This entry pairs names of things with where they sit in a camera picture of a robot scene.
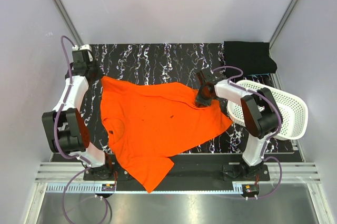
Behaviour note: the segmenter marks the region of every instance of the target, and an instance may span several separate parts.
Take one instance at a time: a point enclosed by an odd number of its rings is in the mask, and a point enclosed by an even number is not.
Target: robotic arm
[[[249,132],[247,147],[241,163],[233,170],[225,171],[225,176],[228,180],[239,176],[244,179],[255,176],[262,169],[267,139],[279,126],[276,113],[280,115],[281,123],[283,121],[271,91],[268,88],[262,88],[257,91],[260,95],[251,94],[244,88],[231,85],[227,79],[214,76],[209,70],[198,72],[197,77],[201,84],[195,99],[198,107],[210,106],[214,98],[225,98],[242,107],[245,127]],[[261,99],[261,95],[270,101],[276,111]]]
[[[57,136],[63,152],[90,166],[90,174],[106,176],[112,174],[112,162],[108,154],[97,149],[90,142],[90,135],[80,108],[89,83],[97,75],[96,62],[92,57],[90,45],[80,48],[73,47],[73,63],[71,63],[73,83],[70,84],[69,72],[65,75],[65,88],[62,96],[52,111],[43,113],[42,123],[48,144],[53,153],[58,153],[54,137],[54,123],[57,111],[63,104],[64,97],[72,85],[67,100],[64,103],[57,125]]]

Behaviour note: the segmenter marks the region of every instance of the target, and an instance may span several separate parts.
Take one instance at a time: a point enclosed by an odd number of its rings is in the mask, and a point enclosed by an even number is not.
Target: purple cable
[[[67,39],[72,44],[73,47],[75,47],[75,44],[69,37],[64,36],[64,35],[61,36],[61,45],[62,45],[62,49],[63,49],[64,55],[65,55],[65,60],[67,61],[70,84],[72,84],[73,83],[73,74],[72,74],[72,69],[70,67],[69,57],[68,57],[68,54],[67,54],[67,50],[65,49],[63,39]]]
[[[243,75],[243,71],[242,71],[241,69],[239,69],[239,68],[237,68],[237,67],[234,67],[234,66],[221,66],[221,67],[218,67],[218,68],[216,68],[216,69],[213,69],[212,71],[214,72],[214,71],[217,71],[217,70],[220,70],[220,69],[226,69],[226,68],[236,69],[236,70],[238,70],[238,71],[240,72],[239,75],[232,76],[232,77],[230,77],[230,78],[227,80],[228,83],[229,83],[230,85],[235,86],[235,87],[237,87],[237,88],[239,88],[239,89],[241,89],[241,90],[243,90],[243,91],[247,91],[247,92],[249,92],[249,93],[252,93],[252,94],[255,94],[255,95],[259,96],[261,99],[263,99],[265,102],[268,103],[268,105],[272,108],[272,110],[275,112],[275,114],[276,114],[276,116],[277,116],[277,121],[278,121],[279,125],[278,125],[278,127],[277,127],[277,130],[276,130],[274,133],[272,133],[272,134],[270,134],[269,136],[267,136],[266,141],[264,142],[264,146],[263,146],[263,148],[262,148],[262,150],[261,150],[261,153],[260,153],[261,157],[263,157],[264,152],[265,152],[265,149],[266,149],[266,147],[267,147],[267,145],[268,145],[269,140],[270,140],[272,137],[276,136],[276,135],[281,131],[281,127],[282,127],[282,119],[281,119],[281,116],[280,116],[278,110],[276,109],[276,107],[275,107],[275,106],[274,106],[274,105],[273,105],[273,104],[272,104],[266,97],[264,97],[263,95],[257,93],[256,91],[253,91],[253,90],[250,90],[250,89],[248,89],[248,88],[242,87],[242,86],[240,86],[240,85],[238,85],[238,84],[236,84],[236,83],[234,83],[234,82],[231,81],[232,79],[241,77],[241,76]],[[280,167],[280,179],[279,179],[279,182],[277,183],[276,187],[274,188],[274,190],[272,190],[272,191],[271,191],[269,194],[267,194],[267,195],[261,196],[260,198],[266,198],[266,197],[268,197],[268,196],[274,194],[274,193],[276,192],[276,190],[278,189],[278,187],[280,186],[281,180],[282,180],[282,167],[281,167],[280,161],[279,161],[277,158],[275,158],[275,157],[267,157],[267,158],[263,159],[263,161],[266,162],[266,161],[268,161],[269,159],[274,159],[274,160],[279,164],[279,167]]]
[[[73,85],[73,75],[72,75],[72,71],[71,71],[71,67],[70,67],[70,62],[69,62],[69,58],[68,58],[68,54],[67,54],[67,51],[65,49],[65,46],[64,46],[64,43],[63,43],[63,39],[66,38],[72,45],[73,47],[75,46],[75,44],[73,43],[73,41],[70,40],[69,37],[67,36],[61,36],[61,45],[62,45],[62,49],[63,49],[63,52],[64,52],[64,55],[65,55],[65,59],[67,61],[67,66],[68,66],[68,72],[69,72],[69,78],[70,78],[70,84],[68,85],[68,89],[67,89],[67,92],[63,98],[63,103],[60,105],[60,108],[58,109],[57,113],[56,113],[56,117],[55,117],[55,121],[54,121],[54,138],[55,138],[55,145],[56,145],[56,148],[57,148],[57,151],[61,154],[61,156],[65,159],[73,159],[73,158],[81,158],[83,161],[85,161],[86,163],[88,163],[88,167],[85,168],[84,170],[80,171],[79,173],[77,173],[74,177],[72,177],[70,179],[70,181],[68,182],[68,184],[66,185],[66,187],[64,188],[63,190],[63,193],[62,193],[62,212],[64,214],[64,217],[67,219],[67,221],[71,224],[75,224],[71,221],[71,219],[68,217],[67,215],[67,212],[65,210],[65,206],[64,206],[64,199],[65,199],[65,193],[69,187],[69,185],[71,184],[71,182],[80,174],[86,172],[87,170],[90,169],[91,167],[91,162],[86,159],[85,157],[81,157],[80,155],[74,155],[74,156],[70,156],[70,155],[67,155],[65,152],[62,151],[62,148],[60,146],[60,143],[59,143],[59,139],[58,139],[58,134],[57,134],[57,124],[58,124],[58,120],[60,118],[60,114],[61,114],[61,111],[64,107],[64,104],[66,103],[67,99],[68,99],[68,95],[70,93],[70,90],[72,88],[72,85]],[[105,215],[103,217],[103,219],[98,223],[98,224],[101,224],[103,223],[103,221],[105,220],[106,216],[107,216],[107,211],[108,211],[108,202],[105,198],[104,199],[104,202],[105,202],[105,205],[106,205],[106,211],[105,211]]]
[[[63,214],[64,214],[64,217],[67,219],[67,221],[71,224],[75,224],[74,222],[71,221],[71,219],[69,218],[69,216],[67,215],[67,212],[65,210],[65,207],[64,207],[64,198],[65,198],[65,193],[69,187],[69,185],[71,184],[71,182],[77,177],[79,176],[80,174],[86,172],[87,170],[89,170],[90,167],[87,167],[85,168],[84,170],[81,170],[79,173],[77,173],[74,177],[72,177],[69,182],[67,183],[67,185],[65,186],[64,190],[63,190],[63,193],[62,193],[62,211],[63,211]],[[102,199],[104,200],[105,202],[105,214],[103,216],[103,219],[98,223],[98,224],[102,224],[107,216],[107,211],[108,211],[108,202],[105,198],[102,197]]]

